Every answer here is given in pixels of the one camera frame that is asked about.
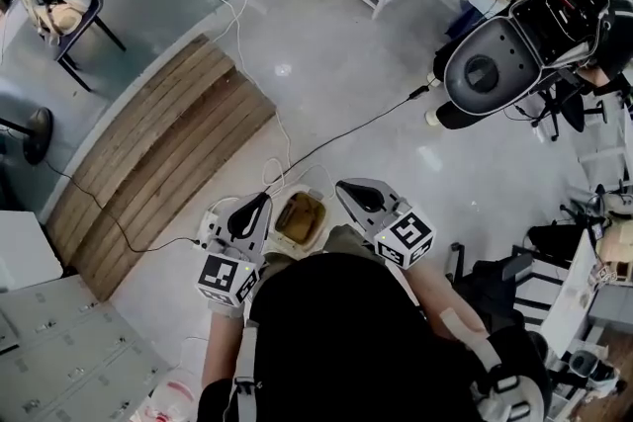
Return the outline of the wooden plank steps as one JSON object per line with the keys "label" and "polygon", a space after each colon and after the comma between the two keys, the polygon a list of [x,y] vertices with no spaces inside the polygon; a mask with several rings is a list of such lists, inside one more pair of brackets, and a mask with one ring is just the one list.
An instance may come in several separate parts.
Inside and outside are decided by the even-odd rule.
{"label": "wooden plank steps", "polygon": [[144,83],[67,181],[45,228],[63,266],[100,301],[275,115],[273,103],[206,36]]}

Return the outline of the black standing fan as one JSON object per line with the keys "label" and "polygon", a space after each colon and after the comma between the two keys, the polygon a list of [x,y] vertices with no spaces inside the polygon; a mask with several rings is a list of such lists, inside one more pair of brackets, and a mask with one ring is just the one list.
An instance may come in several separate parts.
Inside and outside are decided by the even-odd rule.
{"label": "black standing fan", "polygon": [[0,126],[15,130],[22,135],[22,151],[25,160],[32,166],[44,161],[53,134],[53,114],[42,107],[35,110],[24,126],[0,117]]}

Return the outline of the person's olive shorts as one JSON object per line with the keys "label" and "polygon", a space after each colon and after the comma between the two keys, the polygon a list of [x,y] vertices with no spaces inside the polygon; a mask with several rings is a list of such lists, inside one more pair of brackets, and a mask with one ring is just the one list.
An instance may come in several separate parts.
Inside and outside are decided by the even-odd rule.
{"label": "person's olive shorts", "polygon": [[303,253],[299,257],[293,257],[288,253],[277,251],[266,253],[264,255],[264,266],[266,268],[283,269],[300,260],[324,253],[354,255],[374,261],[382,266],[385,265],[385,261],[375,254],[373,245],[351,225],[344,224],[335,226],[330,231],[323,246],[313,252]]}

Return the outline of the white cluttered desk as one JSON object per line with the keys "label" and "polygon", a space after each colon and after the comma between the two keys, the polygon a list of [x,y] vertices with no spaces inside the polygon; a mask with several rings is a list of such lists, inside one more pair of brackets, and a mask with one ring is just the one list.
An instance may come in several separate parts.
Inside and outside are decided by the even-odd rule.
{"label": "white cluttered desk", "polygon": [[633,332],[633,285],[611,283],[606,274],[584,231],[568,276],[540,326],[540,334],[556,357],[569,351],[587,322]]}

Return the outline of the person's right forearm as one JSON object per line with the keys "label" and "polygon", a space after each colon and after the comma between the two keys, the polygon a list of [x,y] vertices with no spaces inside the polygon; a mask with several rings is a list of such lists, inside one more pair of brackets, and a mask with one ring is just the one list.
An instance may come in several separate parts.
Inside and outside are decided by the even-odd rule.
{"label": "person's right forearm", "polygon": [[422,258],[404,270],[403,275],[435,334],[454,340],[441,319],[442,312],[453,309],[471,331],[484,337],[489,335],[477,312],[453,289],[445,275],[435,269],[431,260]]}

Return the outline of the group of clear water jugs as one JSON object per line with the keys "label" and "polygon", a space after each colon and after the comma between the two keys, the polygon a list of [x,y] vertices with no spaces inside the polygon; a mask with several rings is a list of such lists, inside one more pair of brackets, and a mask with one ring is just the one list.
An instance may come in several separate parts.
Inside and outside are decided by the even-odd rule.
{"label": "group of clear water jugs", "polygon": [[170,371],[138,411],[140,422],[195,422],[199,381],[188,371]]}

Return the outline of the beige plastic trash bin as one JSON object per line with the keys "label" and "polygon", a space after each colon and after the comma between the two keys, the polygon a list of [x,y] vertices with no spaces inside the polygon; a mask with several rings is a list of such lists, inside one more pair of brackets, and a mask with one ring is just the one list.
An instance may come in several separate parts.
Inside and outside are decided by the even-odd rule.
{"label": "beige plastic trash bin", "polygon": [[[326,215],[323,222],[323,225],[320,227],[316,238],[306,246],[299,246],[296,243],[286,239],[280,233],[275,231],[275,221],[282,210],[283,206],[286,204],[288,199],[297,192],[305,192],[315,197],[317,200],[321,201],[326,209]],[[277,251],[288,253],[293,257],[299,257],[303,253],[312,252],[317,244],[324,239],[324,231],[326,229],[328,219],[329,219],[329,211],[327,207],[327,199],[325,195],[321,192],[306,186],[306,185],[295,185],[291,187],[287,192],[285,192],[281,197],[275,198],[273,200],[273,215],[271,219],[270,232],[267,240],[267,250],[268,251]]]}

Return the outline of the person's left forearm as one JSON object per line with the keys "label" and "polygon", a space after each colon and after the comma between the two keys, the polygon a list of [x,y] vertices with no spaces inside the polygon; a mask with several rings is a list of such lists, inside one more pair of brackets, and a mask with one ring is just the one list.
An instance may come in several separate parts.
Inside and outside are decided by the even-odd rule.
{"label": "person's left forearm", "polygon": [[202,388],[219,380],[232,379],[242,340],[244,318],[213,313],[210,324]]}

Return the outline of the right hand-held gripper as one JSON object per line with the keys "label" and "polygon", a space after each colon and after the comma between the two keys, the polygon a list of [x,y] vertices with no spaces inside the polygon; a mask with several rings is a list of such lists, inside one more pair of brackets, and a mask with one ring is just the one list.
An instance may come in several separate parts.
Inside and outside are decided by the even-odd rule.
{"label": "right hand-held gripper", "polygon": [[349,178],[335,184],[335,194],[385,260],[408,270],[432,247],[436,228],[424,212],[401,200],[382,180]]}

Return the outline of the black backpack rig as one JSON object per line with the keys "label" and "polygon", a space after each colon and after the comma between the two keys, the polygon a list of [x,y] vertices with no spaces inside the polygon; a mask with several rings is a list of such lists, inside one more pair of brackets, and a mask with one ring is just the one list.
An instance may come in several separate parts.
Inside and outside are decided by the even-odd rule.
{"label": "black backpack rig", "polygon": [[515,0],[509,19],[544,69],[588,63],[614,23],[612,0]]}

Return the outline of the black office chair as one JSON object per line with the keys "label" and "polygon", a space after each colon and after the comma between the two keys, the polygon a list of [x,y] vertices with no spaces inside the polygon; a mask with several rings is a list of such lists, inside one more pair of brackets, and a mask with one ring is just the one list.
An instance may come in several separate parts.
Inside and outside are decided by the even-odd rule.
{"label": "black office chair", "polygon": [[457,254],[455,271],[446,275],[453,289],[476,311],[485,328],[494,333],[509,326],[524,327],[526,324],[539,326],[542,319],[525,316],[514,307],[517,304],[547,309],[540,302],[519,302],[517,287],[530,279],[525,276],[520,281],[517,276],[528,270],[534,261],[530,251],[512,253],[497,261],[478,261],[471,273],[464,271],[465,246],[459,242],[451,244]]}
{"label": "black office chair", "polygon": [[551,140],[555,142],[560,136],[559,116],[562,116],[570,127],[579,133],[585,130],[587,117],[596,117],[607,124],[607,111],[603,102],[599,100],[594,107],[586,108],[582,90],[581,85],[572,84],[563,79],[553,84],[540,86],[536,95],[543,101],[544,106],[541,112],[529,121],[530,126],[537,128],[544,120],[550,118],[554,128]]}

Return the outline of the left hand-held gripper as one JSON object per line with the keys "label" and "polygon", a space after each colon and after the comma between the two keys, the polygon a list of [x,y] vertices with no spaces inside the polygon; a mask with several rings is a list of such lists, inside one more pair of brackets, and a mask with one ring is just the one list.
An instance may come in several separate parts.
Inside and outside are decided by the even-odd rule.
{"label": "left hand-held gripper", "polygon": [[196,283],[209,301],[241,307],[260,279],[261,255],[268,238],[273,203],[265,193],[238,199],[223,210]]}

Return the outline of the beige bag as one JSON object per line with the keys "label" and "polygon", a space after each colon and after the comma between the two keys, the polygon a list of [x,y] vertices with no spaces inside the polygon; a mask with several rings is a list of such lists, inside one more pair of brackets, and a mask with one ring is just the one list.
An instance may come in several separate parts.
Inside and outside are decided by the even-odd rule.
{"label": "beige bag", "polygon": [[21,0],[37,32],[50,45],[71,35],[88,12],[92,0]]}

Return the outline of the person's black shirt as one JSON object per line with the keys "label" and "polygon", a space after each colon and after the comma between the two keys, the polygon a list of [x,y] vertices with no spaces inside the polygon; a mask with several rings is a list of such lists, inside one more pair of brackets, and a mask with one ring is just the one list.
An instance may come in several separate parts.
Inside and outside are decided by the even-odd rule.
{"label": "person's black shirt", "polygon": [[529,334],[484,337],[453,309],[433,332],[407,280],[324,253],[275,269],[244,318],[232,379],[196,422],[544,422],[552,386]]}

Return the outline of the tall white cabinet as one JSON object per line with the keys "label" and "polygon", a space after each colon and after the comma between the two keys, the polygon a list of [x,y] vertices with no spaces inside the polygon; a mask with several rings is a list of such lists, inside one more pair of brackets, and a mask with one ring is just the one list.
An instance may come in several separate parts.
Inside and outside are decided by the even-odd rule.
{"label": "tall white cabinet", "polygon": [[31,211],[0,211],[0,294],[62,276],[43,229]]}

